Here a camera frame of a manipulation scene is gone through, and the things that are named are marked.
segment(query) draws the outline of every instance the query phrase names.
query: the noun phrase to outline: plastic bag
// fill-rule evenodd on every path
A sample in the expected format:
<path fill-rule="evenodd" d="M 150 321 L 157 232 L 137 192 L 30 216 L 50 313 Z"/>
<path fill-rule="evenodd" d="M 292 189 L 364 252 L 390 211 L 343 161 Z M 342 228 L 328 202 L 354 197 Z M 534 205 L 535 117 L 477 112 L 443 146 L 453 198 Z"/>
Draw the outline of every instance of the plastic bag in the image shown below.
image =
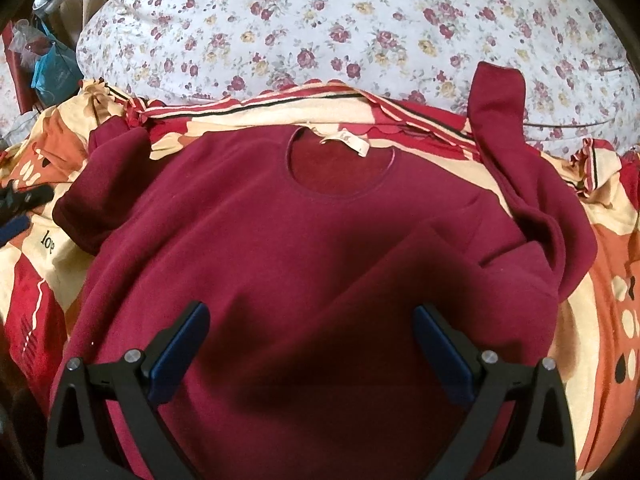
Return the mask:
<path fill-rule="evenodd" d="M 52 47 L 37 60 L 31 80 L 31 88 L 46 107 L 59 105 L 78 92 L 78 82 L 83 78 L 78 68 L 76 53 L 68 46 L 60 43 L 44 23 L 39 22 Z"/>
<path fill-rule="evenodd" d="M 20 65 L 33 72 L 37 61 L 50 51 L 52 41 L 44 32 L 32 27 L 27 20 L 18 20 L 13 32 L 14 38 L 9 44 L 9 50 L 20 54 Z"/>

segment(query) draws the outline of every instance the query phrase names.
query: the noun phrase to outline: metal screw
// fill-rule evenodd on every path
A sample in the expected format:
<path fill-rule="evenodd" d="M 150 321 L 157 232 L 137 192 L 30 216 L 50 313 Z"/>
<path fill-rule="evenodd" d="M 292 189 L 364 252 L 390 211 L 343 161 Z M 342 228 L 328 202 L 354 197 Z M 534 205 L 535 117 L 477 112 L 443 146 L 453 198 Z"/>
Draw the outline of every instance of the metal screw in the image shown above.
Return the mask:
<path fill-rule="evenodd" d="M 555 370 L 556 369 L 556 360 L 552 357 L 545 357 L 542 359 L 542 366 L 545 370 Z"/>
<path fill-rule="evenodd" d="M 498 362 L 498 354 L 493 350 L 485 350 L 482 352 L 482 361 L 488 365 L 495 365 Z"/>
<path fill-rule="evenodd" d="M 135 363 L 141 357 L 142 357 L 142 352 L 136 348 L 133 348 L 132 350 L 127 350 L 126 354 L 124 354 L 124 360 L 127 363 Z"/>
<path fill-rule="evenodd" d="M 71 359 L 69 359 L 69 361 L 66 362 L 66 369 L 72 372 L 74 370 L 78 370 L 81 364 L 82 361 L 79 358 L 72 357 Z"/>

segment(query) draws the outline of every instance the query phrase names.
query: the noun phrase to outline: round neckline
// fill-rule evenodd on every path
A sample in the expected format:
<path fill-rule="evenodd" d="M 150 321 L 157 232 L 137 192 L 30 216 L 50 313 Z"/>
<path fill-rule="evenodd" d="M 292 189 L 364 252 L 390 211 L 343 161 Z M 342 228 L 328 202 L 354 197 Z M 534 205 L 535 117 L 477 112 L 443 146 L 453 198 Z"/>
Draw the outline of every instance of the round neckline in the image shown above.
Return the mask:
<path fill-rule="evenodd" d="M 289 183 L 289 185 L 293 189 L 295 189 L 297 192 L 307 195 L 311 198 L 322 199 L 322 200 L 337 200 L 342 202 L 347 202 L 349 200 L 356 200 L 365 195 L 368 195 L 369 193 L 375 191 L 377 188 L 382 186 L 398 166 L 398 164 L 396 163 L 398 150 L 396 150 L 394 146 L 391 146 L 390 147 L 391 159 L 389 160 L 389 163 L 386 165 L 386 168 L 383 171 L 381 171 L 379 174 L 377 174 L 375 178 L 371 179 L 371 181 L 369 181 L 367 185 L 362 189 L 356 191 L 355 193 L 349 193 L 349 194 L 332 194 L 332 193 L 323 193 L 320 191 L 314 191 L 312 189 L 309 189 L 308 187 L 303 186 L 296 180 L 296 177 L 293 175 L 293 172 L 291 171 L 291 166 L 290 166 L 291 149 L 292 149 L 293 143 L 295 142 L 296 137 L 299 136 L 301 132 L 305 129 L 308 129 L 308 128 L 306 126 L 300 126 L 293 132 L 291 136 L 289 136 L 288 138 L 285 137 L 284 142 L 282 143 L 283 149 L 284 149 L 284 160 L 283 160 L 283 164 L 280 164 L 279 166 L 282 168 L 282 172 L 281 172 L 282 176 Z M 320 140 L 322 140 L 321 137 L 318 137 L 318 143 L 320 143 Z"/>

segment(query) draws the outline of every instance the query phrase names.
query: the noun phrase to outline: bedding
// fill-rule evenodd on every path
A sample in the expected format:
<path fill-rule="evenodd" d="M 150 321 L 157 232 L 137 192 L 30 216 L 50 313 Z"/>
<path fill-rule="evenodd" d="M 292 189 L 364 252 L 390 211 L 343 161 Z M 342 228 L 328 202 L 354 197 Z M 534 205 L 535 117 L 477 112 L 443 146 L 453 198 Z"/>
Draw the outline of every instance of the bedding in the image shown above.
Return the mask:
<path fill-rule="evenodd" d="M 87 77 L 172 104 L 317 78 L 464 114 L 480 60 L 525 75 L 538 149 L 638 141 L 638 82 L 592 0 L 109 0 L 78 44 Z"/>
<path fill-rule="evenodd" d="M 324 106 L 319 98 L 327 95 L 333 96 L 331 107 Z M 327 87 L 316 82 L 242 103 L 230 99 L 185 107 L 145 102 L 103 83 L 85 81 L 78 96 L 46 111 L 45 117 L 53 117 L 55 110 L 82 145 L 47 143 L 46 158 L 57 161 L 57 165 L 70 158 L 84 160 L 82 153 L 87 149 L 90 131 L 113 116 L 122 116 L 117 120 L 126 121 L 129 127 L 146 128 L 152 142 L 150 157 L 156 160 L 179 152 L 205 132 L 215 135 L 248 125 L 299 122 L 318 136 L 335 135 L 347 128 L 357 135 L 366 134 L 373 149 L 394 146 L 424 158 L 490 190 L 511 214 L 500 187 L 478 161 L 478 149 L 465 117 L 410 102 L 395 104 L 343 84 Z M 417 125 L 409 135 L 404 126 L 407 120 Z M 52 178 L 49 173 L 35 171 L 42 154 L 38 143 L 43 141 L 43 124 L 44 120 L 36 125 L 21 147 L 3 155 L 1 174 L 4 182 L 10 174 L 20 177 L 21 172 L 29 181 L 60 182 L 56 187 L 58 200 L 78 174 L 64 177 L 55 173 Z M 76 146 L 76 154 L 69 151 L 70 145 Z M 640 298 L 634 289 L 634 272 L 639 259 L 640 158 L 635 153 L 620 158 L 603 140 L 588 140 L 569 161 L 538 153 L 575 189 L 598 240 L 598 255 L 590 272 L 561 303 L 549 352 L 558 360 L 566 383 L 578 453 L 577 477 L 589 478 L 615 443 L 638 389 L 640 374 L 634 364 L 640 351 Z M 84 164 L 80 162 L 80 171 Z M 4 280 L 0 314 L 10 334 L 12 356 L 41 404 L 46 404 L 49 378 L 81 309 L 79 291 L 92 260 L 51 222 L 50 214 L 49 207 L 36 211 L 28 235 L 0 249 Z M 48 233 L 56 247 L 54 254 L 47 253 L 41 243 L 50 228 L 54 229 Z M 30 336 L 25 345 L 27 334 Z M 34 361 L 40 367 L 30 364 Z"/>

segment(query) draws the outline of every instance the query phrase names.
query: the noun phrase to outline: floral pillow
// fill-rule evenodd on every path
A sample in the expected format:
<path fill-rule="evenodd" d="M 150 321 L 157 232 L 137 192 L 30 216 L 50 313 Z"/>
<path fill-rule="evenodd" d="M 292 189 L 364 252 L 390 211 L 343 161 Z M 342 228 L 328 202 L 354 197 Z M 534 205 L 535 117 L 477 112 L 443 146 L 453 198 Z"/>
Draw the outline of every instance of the floral pillow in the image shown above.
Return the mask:
<path fill-rule="evenodd" d="M 87 77 L 170 104 L 337 78 L 465 113 L 480 60 L 525 75 L 540 149 L 638 141 L 638 82 L 592 0 L 110 0 L 78 43 Z"/>

